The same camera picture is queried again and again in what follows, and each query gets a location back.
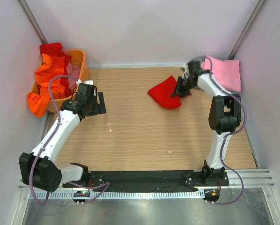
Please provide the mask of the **red t-shirt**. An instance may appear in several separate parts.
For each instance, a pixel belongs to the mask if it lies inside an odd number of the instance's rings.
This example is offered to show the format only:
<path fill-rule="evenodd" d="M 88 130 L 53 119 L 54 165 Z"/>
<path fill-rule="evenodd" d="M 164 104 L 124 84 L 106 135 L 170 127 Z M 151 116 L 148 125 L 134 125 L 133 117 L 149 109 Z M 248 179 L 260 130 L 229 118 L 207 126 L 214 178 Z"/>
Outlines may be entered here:
<path fill-rule="evenodd" d="M 180 97 L 171 97 L 176 84 L 176 79 L 171 75 L 163 82 L 151 88 L 147 93 L 162 108 L 177 109 L 182 105 Z"/>

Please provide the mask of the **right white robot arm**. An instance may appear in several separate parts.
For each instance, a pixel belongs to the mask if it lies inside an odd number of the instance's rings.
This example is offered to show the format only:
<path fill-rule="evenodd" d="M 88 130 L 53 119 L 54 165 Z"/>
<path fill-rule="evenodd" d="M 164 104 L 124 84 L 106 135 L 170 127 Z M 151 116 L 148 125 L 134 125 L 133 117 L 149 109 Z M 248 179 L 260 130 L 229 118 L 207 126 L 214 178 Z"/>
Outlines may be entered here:
<path fill-rule="evenodd" d="M 211 99 L 208 124 L 213 131 L 211 148 L 196 178 L 205 185 L 217 185 L 224 179 L 224 159 L 232 134 L 241 124 L 241 98 L 227 91 L 213 76 L 211 69 L 203 70 L 199 60 L 191 60 L 182 67 L 171 97 L 186 97 L 193 88 L 200 88 Z"/>

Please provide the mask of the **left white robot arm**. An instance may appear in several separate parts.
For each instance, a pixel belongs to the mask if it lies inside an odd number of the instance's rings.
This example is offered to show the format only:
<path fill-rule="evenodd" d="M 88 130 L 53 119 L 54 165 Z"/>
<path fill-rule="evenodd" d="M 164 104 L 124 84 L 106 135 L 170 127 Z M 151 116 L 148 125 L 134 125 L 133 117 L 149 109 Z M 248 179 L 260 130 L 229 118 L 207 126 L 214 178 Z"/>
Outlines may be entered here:
<path fill-rule="evenodd" d="M 59 185 L 74 182 L 78 187 L 88 185 L 88 167 L 70 163 L 58 168 L 55 163 L 71 132 L 88 116 L 105 114 L 103 93 L 97 91 L 92 80 L 80 83 L 73 99 L 66 100 L 59 117 L 30 154 L 19 157 L 22 182 L 47 192 L 54 192 Z"/>

